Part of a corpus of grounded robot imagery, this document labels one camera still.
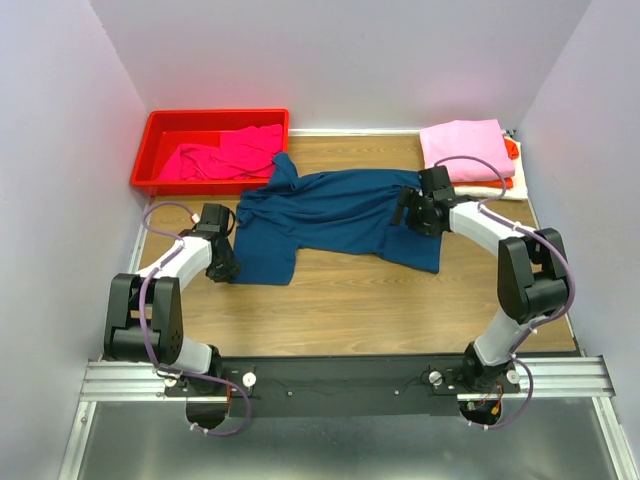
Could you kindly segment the dark blue t shirt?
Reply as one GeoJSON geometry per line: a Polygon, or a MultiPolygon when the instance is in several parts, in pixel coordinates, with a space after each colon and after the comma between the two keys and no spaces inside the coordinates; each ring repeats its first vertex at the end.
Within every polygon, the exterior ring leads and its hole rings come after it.
{"type": "Polygon", "coordinates": [[[287,285],[301,249],[375,255],[436,273],[440,238],[392,225],[403,187],[417,188],[417,173],[400,169],[348,169],[305,176],[286,153],[274,156],[268,184],[246,191],[237,205],[236,283],[287,285]]]}

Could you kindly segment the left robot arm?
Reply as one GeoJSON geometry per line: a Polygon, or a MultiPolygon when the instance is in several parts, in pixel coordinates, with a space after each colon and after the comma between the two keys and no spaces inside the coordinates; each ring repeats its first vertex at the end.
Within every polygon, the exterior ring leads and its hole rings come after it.
{"type": "Polygon", "coordinates": [[[110,285],[103,353],[109,360],[149,362],[167,379],[184,380],[200,395],[235,393],[223,378],[219,350],[184,332],[181,295],[203,273],[229,283],[241,270],[229,236],[236,216],[228,207],[206,203],[197,214],[182,207],[192,227],[169,232],[171,248],[135,273],[120,273],[110,285]]]}

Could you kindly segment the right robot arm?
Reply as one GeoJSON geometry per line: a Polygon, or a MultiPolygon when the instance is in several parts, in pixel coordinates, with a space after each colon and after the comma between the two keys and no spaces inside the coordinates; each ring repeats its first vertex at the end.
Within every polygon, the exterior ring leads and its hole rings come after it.
{"type": "Polygon", "coordinates": [[[481,391],[506,374],[526,338],[565,315],[575,287],[560,233],[524,227],[490,210],[484,201],[458,195],[444,166],[418,172],[418,189],[400,190],[391,224],[405,222],[427,237],[462,235],[497,259],[499,309],[485,332],[471,342],[457,379],[481,391]]]}

